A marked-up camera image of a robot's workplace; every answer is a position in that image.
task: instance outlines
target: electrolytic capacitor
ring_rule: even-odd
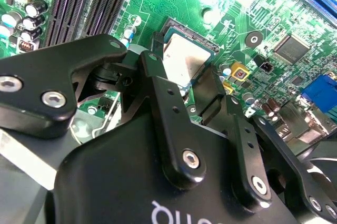
[[[268,115],[268,117],[273,117],[275,115],[275,112],[270,108],[267,103],[262,104],[261,108]]]
[[[44,0],[33,0],[26,4],[25,10],[28,16],[38,17],[48,10],[48,4]]]
[[[25,26],[26,29],[28,29],[28,30],[34,30],[37,27],[39,27],[42,24],[44,24],[45,21],[46,21],[46,18],[44,18],[43,15],[40,15],[40,16],[38,16],[36,18],[27,16],[27,17],[23,18],[22,24]]]
[[[255,103],[255,98],[252,93],[245,93],[242,95],[242,99],[247,105],[252,105]]]
[[[24,41],[30,42],[30,41],[33,41],[33,40],[37,39],[42,34],[42,32],[43,32],[43,30],[42,30],[41,27],[38,27],[35,30],[24,29],[23,31],[21,31],[20,37]]]
[[[230,66],[226,63],[220,65],[220,71],[222,72],[223,76],[229,76],[232,73]]]
[[[0,24],[0,37],[8,38],[15,33],[15,28]]]
[[[22,16],[17,11],[9,11],[1,16],[1,20],[6,26],[15,28],[22,21]]]
[[[124,30],[124,37],[126,39],[132,39],[135,36],[136,32],[137,32],[136,27],[128,25]]]
[[[267,103],[268,103],[268,105],[271,107],[271,109],[272,109],[274,112],[280,111],[281,106],[280,106],[280,104],[276,101],[276,99],[274,99],[274,98],[269,98],[269,99],[267,100]]]

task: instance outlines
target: small hole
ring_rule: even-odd
[[[122,80],[122,84],[123,84],[124,86],[129,86],[129,85],[131,85],[131,84],[132,84],[132,78],[130,78],[130,77],[124,78],[124,79]]]
[[[180,112],[180,111],[179,111],[179,108],[177,108],[177,107],[173,107],[172,110],[173,110],[176,114],[179,114],[179,112]]]

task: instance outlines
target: integrated circuit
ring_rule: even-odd
[[[296,64],[309,50],[310,46],[295,36],[285,37],[274,49],[276,56],[291,65]]]
[[[300,76],[296,76],[291,83],[295,86],[300,86],[302,84],[302,82],[304,81],[303,78],[301,78]]]

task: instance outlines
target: screw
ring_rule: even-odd
[[[93,106],[89,106],[87,111],[88,111],[88,114],[94,115],[95,113],[97,113],[97,108]]]
[[[12,76],[0,76],[0,91],[13,93],[22,88],[22,82]]]
[[[185,150],[183,152],[183,160],[192,169],[196,169],[199,167],[199,157],[196,155],[196,153],[190,150]]]
[[[154,55],[153,53],[150,53],[148,56],[149,56],[152,60],[157,61],[157,57],[156,57],[156,55]]]
[[[233,102],[234,104],[239,104],[238,100],[235,99],[234,97],[232,97],[232,102]]]
[[[252,182],[253,182],[253,186],[255,187],[255,189],[262,195],[266,195],[267,194],[267,186],[265,185],[265,183],[262,181],[261,178],[253,176],[252,177]]]
[[[263,125],[265,125],[265,121],[264,121],[264,119],[262,119],[262,118],[259,118],[259,121],[263,124]]]
[[[321,205],[318,203],[318,201],[314,197],[309,197],[311,205],[317,210],[322,211]]]
[[[48,91],[42,95],[42,102],[49,107],[60,108],[66,104],[66,99],[63,94]]]
[[[337,219],[337,213],[335,212],[335,210],[332,209],[332,207],[330,207],[329,205],[325,206],[326,209],[328,210],[329,214],[334,218]]]

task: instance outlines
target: mounting hole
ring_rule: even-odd
[[[179,108],[177,108],[177,107],[172,107],[172,110],[173,110],[176,114],[179,114],[179,113],[180,113]]]
[[[150,53],[148,56],[150,57],[150,59],[157,61],[157,57],[153,53]]]
[[[256,44],[258,40],[259,40],[259,38],[258,38],[257,36],[253,36],[253,37],[251,38],[252,44]]]
[[[111,42],[110,45],[117,48],[117,49],[121,48],[120,44],[118,44],[116,42]]]
[[[123,80],[122,80],[122,84],[123,86],[129,86],[132,84],[132,78],[130,77],[125,77]]]
[[[237,99],[235,99],[234,97],[232,97],[232,102],[234,103],[234,104],[239,104],[239,102],[238,102],[238,100]]]
[[[252,149],[254,148],[254,145],[251,142],[247,142],[247,144],[250,148],[252,148]]]

